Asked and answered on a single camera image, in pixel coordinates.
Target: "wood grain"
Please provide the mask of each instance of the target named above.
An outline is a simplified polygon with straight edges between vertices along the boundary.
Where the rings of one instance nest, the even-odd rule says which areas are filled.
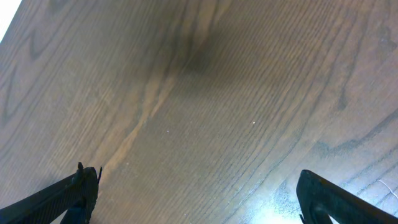
[[[302,169],[397,215],[398,2],[23,1],[0,207],[104,166],[92,223],[299,223]]]

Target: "black plastic part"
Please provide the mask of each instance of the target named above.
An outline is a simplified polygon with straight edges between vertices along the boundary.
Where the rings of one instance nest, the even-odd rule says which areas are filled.
[[[309,170],[303,170],[296,193],[305,224],[398,223],[398,219]]]
[[[95,169],[79,162],[76,174],[1,209],[0,223],[51,223],[64,211],[61,223],[89,223],[97,197]]]

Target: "wooden surface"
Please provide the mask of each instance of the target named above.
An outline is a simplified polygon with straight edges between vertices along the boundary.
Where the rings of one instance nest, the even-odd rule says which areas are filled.
[[[92,223],[300,223],[310,169],[397,215],[398,2],[24,0],[0,207],[104,166]]]

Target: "dark brown wood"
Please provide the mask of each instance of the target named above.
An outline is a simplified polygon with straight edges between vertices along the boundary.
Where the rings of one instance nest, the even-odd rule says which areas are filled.
[[[23,1],[0,207],[104,166],[93,223],[299,223],[310,169],[396,215],[398,2]]]

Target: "white string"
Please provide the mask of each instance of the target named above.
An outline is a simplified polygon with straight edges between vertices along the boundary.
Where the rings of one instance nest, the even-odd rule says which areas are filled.
[[[384,184],[390,190],[390,192],[398,199],[398,196],[391,190],[391,188],[386,183],[384,183],[382,180],[377,181],[380,181],[382,184]]]

